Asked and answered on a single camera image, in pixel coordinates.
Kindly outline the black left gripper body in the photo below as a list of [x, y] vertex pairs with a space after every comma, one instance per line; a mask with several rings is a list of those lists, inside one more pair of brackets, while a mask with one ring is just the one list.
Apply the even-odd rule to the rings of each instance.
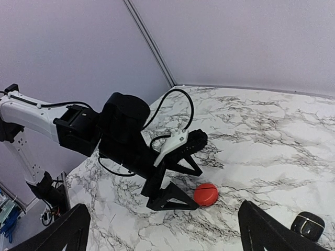
[[166, 163], [163, 160], [155, 169], [153, 176], [144, 183], [141, 194], [148, 197], [147, 208], [149, 209], [172, 209], [172, 203], [168, 202], [172, 198], [170, 185], [161, 189], [165, 172]]

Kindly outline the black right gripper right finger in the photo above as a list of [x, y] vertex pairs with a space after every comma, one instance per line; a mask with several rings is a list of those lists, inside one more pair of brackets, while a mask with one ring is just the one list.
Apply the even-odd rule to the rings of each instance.
[[326, 250], [245, 200], [238, 211], [243, 250]]

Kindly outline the red round charging case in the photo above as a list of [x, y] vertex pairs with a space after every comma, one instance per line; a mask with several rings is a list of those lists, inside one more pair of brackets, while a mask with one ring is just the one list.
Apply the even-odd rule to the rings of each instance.
[[201, 207], [212, 206], [218, 199], [218, 189], [211, 183], [199, 185], [193, 194], [194, 201]]

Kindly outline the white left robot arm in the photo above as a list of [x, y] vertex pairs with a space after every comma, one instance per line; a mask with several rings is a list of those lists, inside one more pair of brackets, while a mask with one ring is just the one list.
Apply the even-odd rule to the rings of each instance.
[[25, 180], [33, 194], [60, 214], [70, 206], [64, 189], [56, 188], [51, 175], [32, 159], [25, 130], [39, 132], [61, 147], [99, 159], [110, 159], [128, 170], [128, 176], [145, 179], [141, 194], [147, 207], [161, 210], [196, 210], [199, 205], [177, 185], [162, 188], [167, 170], [200, 176], [202, 170], [192, 155], [207, 144], [207, 134], [184, 127], [164, 136], [156, 151], [147, 144], [142, 131], [155, 114], [142, 99], [113, 93], [101, 112], [81, 101], [50, 104], [26, 97], [17, 84], [1, 91], [1, 141], [17, 156], [24, 168]]

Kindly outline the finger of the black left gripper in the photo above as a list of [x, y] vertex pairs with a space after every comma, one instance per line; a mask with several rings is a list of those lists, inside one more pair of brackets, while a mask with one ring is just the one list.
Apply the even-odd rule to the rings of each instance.
[[151, 195], [147, 202], [147, 208], [153, 211], [168, 211], [168, 210], [188, 210], [194, 211], [198, 209], [198, 203], [196, 203], [189, 195], [182, 191], [174, 183], [158, 191], [155, 191]]
[[190, 155], [171, 155], [167, 157], [167, 169], [192, 176], [200, 176], [203, 171]]

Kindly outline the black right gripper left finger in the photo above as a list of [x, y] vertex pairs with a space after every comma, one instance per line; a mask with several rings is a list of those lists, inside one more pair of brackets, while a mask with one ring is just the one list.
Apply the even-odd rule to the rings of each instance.
[[11, 250], [86, 250], [91, 216], [77, 204], [46, 229]]

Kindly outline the black earbud charging case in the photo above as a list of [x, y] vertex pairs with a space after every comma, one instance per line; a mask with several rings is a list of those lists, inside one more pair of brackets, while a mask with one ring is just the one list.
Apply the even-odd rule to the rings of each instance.
[[325, 229], [324, 220], [310, 212], [299, 213], [291, 224], [291, 231], [312, 242], [319, 241]]

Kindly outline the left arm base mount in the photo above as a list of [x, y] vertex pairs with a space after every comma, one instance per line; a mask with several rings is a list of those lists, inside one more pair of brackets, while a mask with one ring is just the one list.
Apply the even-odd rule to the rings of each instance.
[[65, 172], [62, 172], [57, 178], [52, 178], [45, 170], [35, 170], [32, 177], [34, 181], [26, 180], [28, 187], [38, 199], [47, 205], [47, 209], [56, 220], [70, 210]]

